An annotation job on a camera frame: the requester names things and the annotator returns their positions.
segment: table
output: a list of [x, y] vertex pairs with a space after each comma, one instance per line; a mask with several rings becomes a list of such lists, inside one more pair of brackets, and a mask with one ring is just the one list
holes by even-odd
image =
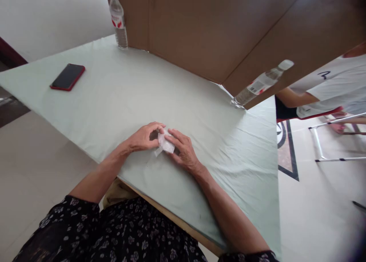
[[[86, 71], [71, 92], [49, 85], [68, 63]], [[188, 135], [199, 160], [280, 257], [273, 97], [244, 111], [218, 85], [109, 36], [0, 73], [0, 85], [101, 162], [142, 125]], [[118, 177], [219, 248], [226, 243], [194, 179], [166, 155], [133, 153]]]

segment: black floral shirt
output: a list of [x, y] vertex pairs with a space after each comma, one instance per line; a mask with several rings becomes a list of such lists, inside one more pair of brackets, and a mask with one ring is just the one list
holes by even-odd
[[[54, 206], [14, 261], [207, 262], [195, 239], [141, 197], [99, 212], [67, 195]], [[271, 251], [225, 254], [221, 262], [272, 262]]]

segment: black shorts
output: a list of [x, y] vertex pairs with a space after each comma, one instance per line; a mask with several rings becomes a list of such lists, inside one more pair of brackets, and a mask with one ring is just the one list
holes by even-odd
[[277, 119], [291, 119], [298, 118], [296, 114], [297, 108], [287, 108], [281, 100], [274, 96], [276, 101], [276, 117]]

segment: white metal chair frame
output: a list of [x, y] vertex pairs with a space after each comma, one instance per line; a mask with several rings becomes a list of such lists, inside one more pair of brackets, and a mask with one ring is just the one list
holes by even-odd
[[315, 162], [366, 160], [366, 157], [345, 157], [345, 158], [335, 158], [335, 159], [326, 158], [323, 155], [323, 150], [321, 149], [320, 139], [319, 139], [319, 135], [318, 135], [318, 132], [317, 132], [317, 129], [319, 127], [329, 125], [329, 124], [333, 124], [333, 123], [338, 123], [338, 122], [341, 122], [341, 121], [344, 121], [344, 120], [347, 120], [347, 119], [351, 119], [351, 118], [355, 118], [355, 117], [359, 117], [359, 116], [365, 116], [365, 115], [366, 115], [366, 113], [360, 113], [358, 115], [352, 115], [350, 117], [340, 118], [340, 119], [337, 119], [337, 120], [334, 120], [334, 121], [330, 121], [330, 122], [327, 122], [327, 123], [323, 123], [323, 124], [319, 124], [319, 125], [316, 125], [316, 126], [309, 127], [309, 130], [314, 132], [316, 145], [318, 147], [319, 156], [320, 156], [320, 159], [316, 159]]

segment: cardboard box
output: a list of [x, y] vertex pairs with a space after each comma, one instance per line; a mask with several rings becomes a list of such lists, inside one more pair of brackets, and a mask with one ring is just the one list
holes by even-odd
[[294, 61], [281, 84], [251, 106], [361, 43], [366, 33], [357, 0], [120, 2], [130, 47], [223, 84], [234, 96], [282, 60]]

